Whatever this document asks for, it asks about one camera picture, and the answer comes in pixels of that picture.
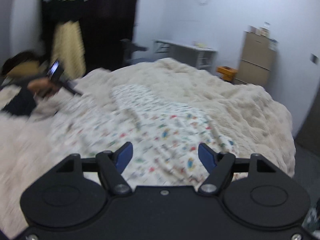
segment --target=patterned bedsheet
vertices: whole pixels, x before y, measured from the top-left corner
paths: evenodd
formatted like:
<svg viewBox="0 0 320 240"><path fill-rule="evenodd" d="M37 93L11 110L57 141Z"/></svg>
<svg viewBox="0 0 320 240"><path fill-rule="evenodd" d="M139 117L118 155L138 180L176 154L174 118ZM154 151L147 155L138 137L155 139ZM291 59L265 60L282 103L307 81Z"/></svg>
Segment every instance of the patterned bedsheet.
<svg viewBox="0 0 320 240"><path fill-rule="evenodd" d="M123 176L132 187L198 187L208 176L197 154L201 142L216 152L237 154L234 142L200 109L165 101L139 85L115 87L112 95L118 110L110 114L90 95L67 101L52 125L53 150L93 157L130 141L134 155Z"/></svg>

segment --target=floor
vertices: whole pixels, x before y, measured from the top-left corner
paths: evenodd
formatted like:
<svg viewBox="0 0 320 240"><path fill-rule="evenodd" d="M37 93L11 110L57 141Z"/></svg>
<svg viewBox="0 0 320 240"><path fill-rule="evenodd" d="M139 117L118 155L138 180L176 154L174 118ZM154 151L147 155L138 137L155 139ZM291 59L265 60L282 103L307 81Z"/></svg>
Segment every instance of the floor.
<svg viewBox="0 0 320 240"><path fill-rule="evenodd" d="M320 198L320 155L302 148L296 143L296 166L294 179L304 187L314 205Z"/></svg>

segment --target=hand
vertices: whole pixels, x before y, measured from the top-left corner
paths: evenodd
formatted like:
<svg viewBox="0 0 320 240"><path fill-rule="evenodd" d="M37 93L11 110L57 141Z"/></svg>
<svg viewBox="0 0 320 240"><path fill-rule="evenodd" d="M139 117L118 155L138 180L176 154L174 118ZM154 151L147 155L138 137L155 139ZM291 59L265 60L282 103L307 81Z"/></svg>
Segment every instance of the hand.
<svg viewBox="0 0 320 240"><path fill-rule="evenodd" d="M27 88L34 94L37 95L41 91L49 91L49 93L46 95L46 97L52 97L56 93L59 92L60 87L56 86L54 83L52 83L49 78L39 78L30 81Z"/></svg>

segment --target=dark curtain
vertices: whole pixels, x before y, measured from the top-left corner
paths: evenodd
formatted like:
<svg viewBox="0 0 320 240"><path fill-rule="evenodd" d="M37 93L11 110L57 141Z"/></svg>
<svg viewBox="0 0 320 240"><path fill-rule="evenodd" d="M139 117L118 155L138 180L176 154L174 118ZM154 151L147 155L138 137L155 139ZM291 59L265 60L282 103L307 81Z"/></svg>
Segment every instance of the dark curtain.
<svg viewBox="0 0 320 240"><path fill-rule="evenodd" d="M137 0L89 0L84 3L80 26L85 47L87 72L104 67L121 67L121 39L132 40ZM46 56L50 57L56 22L46 14L43 2L43 35Z"/></svg>

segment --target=person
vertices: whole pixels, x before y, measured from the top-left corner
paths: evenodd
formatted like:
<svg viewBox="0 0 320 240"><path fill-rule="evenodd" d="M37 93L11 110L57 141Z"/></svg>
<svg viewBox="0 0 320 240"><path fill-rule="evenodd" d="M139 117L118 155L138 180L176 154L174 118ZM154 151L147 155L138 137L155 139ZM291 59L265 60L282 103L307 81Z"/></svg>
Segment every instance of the person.
<svg viewBox="0 0 320 240"><path fill-rule="evenodd" d="M2 109L2 112L15 116L30 116L37 106L36 96L50 98L59 90L60 88L47 77L32 80L26 87L21 88L20 92Z"/></svg>

